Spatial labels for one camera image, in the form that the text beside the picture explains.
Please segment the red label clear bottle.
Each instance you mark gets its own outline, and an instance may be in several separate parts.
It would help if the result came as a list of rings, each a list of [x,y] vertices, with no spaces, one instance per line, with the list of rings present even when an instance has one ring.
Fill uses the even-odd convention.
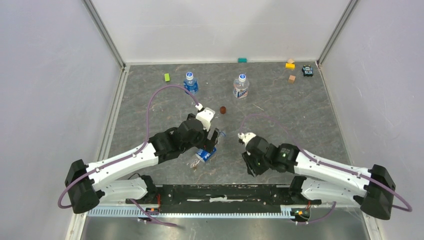
[[[233,81],[233,95],[237,99],[242,99],[248,95],[250,82],[247,77],[245,82],[240,82],[238,78]]]

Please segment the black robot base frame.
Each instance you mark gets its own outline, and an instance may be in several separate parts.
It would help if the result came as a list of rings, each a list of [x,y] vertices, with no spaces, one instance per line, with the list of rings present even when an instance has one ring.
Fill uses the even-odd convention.
[[[164,214],[278,213],[281,205],[322,204],[304,197],[300,189],[277,184],[164,184],[136,202],[158,205]]]

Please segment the black blue toy car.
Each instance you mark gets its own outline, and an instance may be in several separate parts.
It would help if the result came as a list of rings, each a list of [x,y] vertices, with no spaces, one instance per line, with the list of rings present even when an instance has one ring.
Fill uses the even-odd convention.
[[[304,77],[312,77],[314,75],[313,68],[310,65],[304,65],[301,71]]]

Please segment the blue label Pocari bottle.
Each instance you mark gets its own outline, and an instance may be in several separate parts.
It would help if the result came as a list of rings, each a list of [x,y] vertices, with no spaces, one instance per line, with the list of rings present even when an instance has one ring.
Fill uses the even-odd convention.
[[[198,79],[193,75],[193,80],[183,81],[183,86],[193,95],[196,95],[199,92]]]

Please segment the Pepsi label clear bottle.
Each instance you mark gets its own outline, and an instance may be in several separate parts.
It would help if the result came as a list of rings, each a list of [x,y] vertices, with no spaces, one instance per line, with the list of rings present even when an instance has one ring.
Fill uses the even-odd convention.
[[[216,147],[211,152],[199,149],[192,157],[192,162],[189,164],[190,168],[195,169],[200,163],[207,163],[215,155],[216,151]]]

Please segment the brown cylinder block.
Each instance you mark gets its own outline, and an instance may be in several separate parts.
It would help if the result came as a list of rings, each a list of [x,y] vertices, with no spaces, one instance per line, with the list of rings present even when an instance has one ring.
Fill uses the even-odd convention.
[[[227,111],[227,109],[226,109],[226,107],[225,107],[225,106],[221,106],[221,107],[220,107],[220,109],[219,109],[219,112],[220,112],[222,115],[224,115],[224,114],[226,113],[226,111]]]

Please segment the green block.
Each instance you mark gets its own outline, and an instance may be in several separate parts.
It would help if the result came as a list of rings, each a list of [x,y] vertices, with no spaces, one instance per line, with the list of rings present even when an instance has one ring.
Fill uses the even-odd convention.
[[[165,80],[165,82],[169,82],[171,80],[169,73],[164,74],[164,80]]]

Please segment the teal block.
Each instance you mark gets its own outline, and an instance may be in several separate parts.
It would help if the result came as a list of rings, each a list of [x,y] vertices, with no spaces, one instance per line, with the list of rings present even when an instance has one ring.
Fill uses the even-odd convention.
[[[237,59],[237,62],[238,62],[238,63],[247,63],[247,62],[248,62],[248,60],[247,60],[246,58],[242,58],[242,57],[240,57],[240,58],[238,58],[238,59]]]

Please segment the white blue Pocari cap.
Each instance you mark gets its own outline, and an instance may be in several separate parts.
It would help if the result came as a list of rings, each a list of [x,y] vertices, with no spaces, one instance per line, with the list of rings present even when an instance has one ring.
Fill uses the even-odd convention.
[[[186,80],[188,80],[188,81],[191,81],[191,80],[194,79],[194,75],[193,75],[192,72],[187,72],[185,77],[186,77]]]

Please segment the white blue bottle cap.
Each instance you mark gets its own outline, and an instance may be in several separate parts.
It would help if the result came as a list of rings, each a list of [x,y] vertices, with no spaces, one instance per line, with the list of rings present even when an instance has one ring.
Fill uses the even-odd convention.
[[[238,80],[239,80],[240,82],[245,82],[245,81],[246,81],[246,79],[247,79],[247,76],[246,76],[245,74],[240,74],[240,75],[238,76]]]

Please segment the tan cube block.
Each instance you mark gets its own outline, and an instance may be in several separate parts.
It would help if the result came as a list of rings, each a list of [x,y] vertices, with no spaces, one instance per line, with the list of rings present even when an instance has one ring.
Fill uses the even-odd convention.
[[[288,78],[288,82],[290,84],[293,84],[295,82],[295,80],[296,80],[296,76],[294,76],[294,75],[290,75],[289,78]]]

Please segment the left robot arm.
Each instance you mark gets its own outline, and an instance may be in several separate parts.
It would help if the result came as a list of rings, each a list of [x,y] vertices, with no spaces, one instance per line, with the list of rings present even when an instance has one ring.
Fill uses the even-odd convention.
[[[219,130],[214,129],[208,138],[215,112],[210,108],[190,113],[178,127],[156,133],[131,150],[114,157],[92,163],[82,159],[74,161],[65,178],[72,211],[82,214],[102,202],[119,202],[128,199],[153,203],[157,190],[149,176],[134,180],[122,177],[137,170],[177,159],[186,151],[197,148],[211,152],[218,142]]]

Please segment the yellow block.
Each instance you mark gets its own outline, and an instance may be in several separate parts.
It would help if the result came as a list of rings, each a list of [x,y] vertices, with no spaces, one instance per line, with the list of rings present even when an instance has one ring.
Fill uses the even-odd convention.
[[[290,69],[290,70],[294,70],[295,69],[295,65],[293,63],[286,63],[285,64],[285,68],[286,69]]]

